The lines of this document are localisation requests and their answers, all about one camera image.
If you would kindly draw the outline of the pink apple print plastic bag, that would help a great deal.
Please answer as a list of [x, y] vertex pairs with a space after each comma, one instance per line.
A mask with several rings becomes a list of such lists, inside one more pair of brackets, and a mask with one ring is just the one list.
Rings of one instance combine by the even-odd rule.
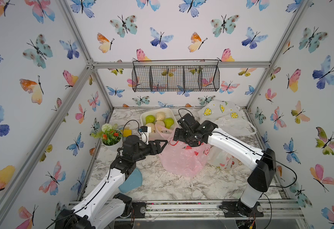
[[195, 177], [207, 163], [211, 145], [202, 143], [199, 147], [191, 147], [184, 142], [173, 140], [174, 129], [170, 130], [158, 124], [155, 127], [161, 138], [168, 141], [163, 152], [158, 155], [164, 169], [175, 175]]

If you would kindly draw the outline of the white cartoon print plastic bag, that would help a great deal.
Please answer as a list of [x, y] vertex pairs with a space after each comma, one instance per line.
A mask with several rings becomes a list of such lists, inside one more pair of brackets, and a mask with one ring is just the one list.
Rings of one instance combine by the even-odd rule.
[[224, 171], [230, 171], [243, 165], [237, 158], [218, 147], [211, 147], [208, 154], [208, 164]]

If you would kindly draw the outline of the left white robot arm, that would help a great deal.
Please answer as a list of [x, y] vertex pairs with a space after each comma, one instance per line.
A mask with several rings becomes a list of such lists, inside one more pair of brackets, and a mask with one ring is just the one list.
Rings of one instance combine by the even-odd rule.
[[138, 161], [162, 153], [167, 145], [167, 140], [145, 143], [136, 135], [128, 136], [103, 180], [71, 210], [62, 210], [52, 225], [56, 229], [104, 229], [118, 217], [129, 217], [132, 198], [114, 192], [130, 177]]

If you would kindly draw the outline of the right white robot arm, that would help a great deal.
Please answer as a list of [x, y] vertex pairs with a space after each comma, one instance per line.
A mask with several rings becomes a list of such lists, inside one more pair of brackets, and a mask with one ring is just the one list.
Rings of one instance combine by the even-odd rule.
[[210, 121], [200, 124], [195, 119], [181, 118], [177, 122], [180, 128], [174, 133], [174, 141], [182, 141], [191, 147], [210, 144], [230, 153], [251, 170], [248, 184], [236, 204], [241, 215], [250, 216], [257, 209], [259, 198], [268, 191], [276, 173], [275, 152], [248, 145]]

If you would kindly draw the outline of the dark green pear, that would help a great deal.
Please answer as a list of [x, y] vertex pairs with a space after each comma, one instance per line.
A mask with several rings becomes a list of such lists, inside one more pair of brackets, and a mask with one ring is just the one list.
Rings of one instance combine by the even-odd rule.
[[173, 118], [166, 118], [164, 120], [165, 128], [170, 129], [174, 124], [174, 119]]

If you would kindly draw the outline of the light green pear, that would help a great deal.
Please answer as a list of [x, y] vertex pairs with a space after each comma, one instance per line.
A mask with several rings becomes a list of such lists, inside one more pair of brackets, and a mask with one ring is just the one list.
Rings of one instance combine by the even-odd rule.
[[156, 121], [156, 118], [154, 115], [148, 115], [146, 116], [146, 124], [152, 123], [154, 124]]

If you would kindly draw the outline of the small yellow object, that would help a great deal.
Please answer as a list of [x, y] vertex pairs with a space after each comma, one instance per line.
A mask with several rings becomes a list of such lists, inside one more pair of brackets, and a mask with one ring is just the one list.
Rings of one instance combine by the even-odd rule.
[[124, 129], [122, 130], [122, 134], [123, 134], [123, 137], [126, 138], [132, 135], [132, 131], [130, 129]]

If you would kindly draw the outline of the white rectangular fruit tray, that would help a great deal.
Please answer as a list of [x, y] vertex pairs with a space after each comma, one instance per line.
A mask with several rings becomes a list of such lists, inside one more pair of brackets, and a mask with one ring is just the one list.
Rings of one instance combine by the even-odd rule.
[[[148, 116], [155, 118], [153, 125], [148, 124], [148, 121], [151, 120]], [[142, 126], [147, 125], [152, 128], [151, 133], [149, 133], [150, 140], [168, 139], [176, 128], [180, 128], [170, 108], [160, 108], [144, 112], [141, 114], [140, 119]]]

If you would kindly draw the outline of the blue paddle shaped board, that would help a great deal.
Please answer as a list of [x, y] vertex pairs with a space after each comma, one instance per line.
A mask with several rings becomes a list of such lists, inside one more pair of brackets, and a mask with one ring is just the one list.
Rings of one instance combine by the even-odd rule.
[[142, 186], [143, 177], [142, 173], [138, 168], [132, 172], [132, 174], [126, 179], [126, 181], [119, 186], [121, 193], [128, 193], [134, 189]]

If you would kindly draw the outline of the white lemon print plastic bag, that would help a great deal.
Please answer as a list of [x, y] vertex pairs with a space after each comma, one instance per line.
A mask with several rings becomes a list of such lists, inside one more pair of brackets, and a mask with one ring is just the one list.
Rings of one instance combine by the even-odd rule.
[[197, 113], [200, 123], [211, 121], [232, 136], [250, 136], [257, 133], [239, 106], [231, 101], [212, 100]]

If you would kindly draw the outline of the potted plant white pot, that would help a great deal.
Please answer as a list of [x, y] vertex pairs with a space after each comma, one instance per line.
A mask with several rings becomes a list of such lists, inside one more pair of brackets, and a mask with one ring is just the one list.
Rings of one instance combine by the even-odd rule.
[[98, 130], [93, 130], [90, 136], [100, 139], [102, 144], [112, 152], [122, 147], [123, 133], [118, 124], [103, 124]]

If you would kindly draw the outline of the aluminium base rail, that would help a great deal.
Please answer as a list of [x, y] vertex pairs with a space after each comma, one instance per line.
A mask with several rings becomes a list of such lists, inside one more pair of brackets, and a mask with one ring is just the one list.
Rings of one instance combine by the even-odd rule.
[[297, 201], [260, 199], [259, 206], [248, 216], [239, 213], [235, 200], [150, 200], [133, 201], [136, 219], [304, 219]]

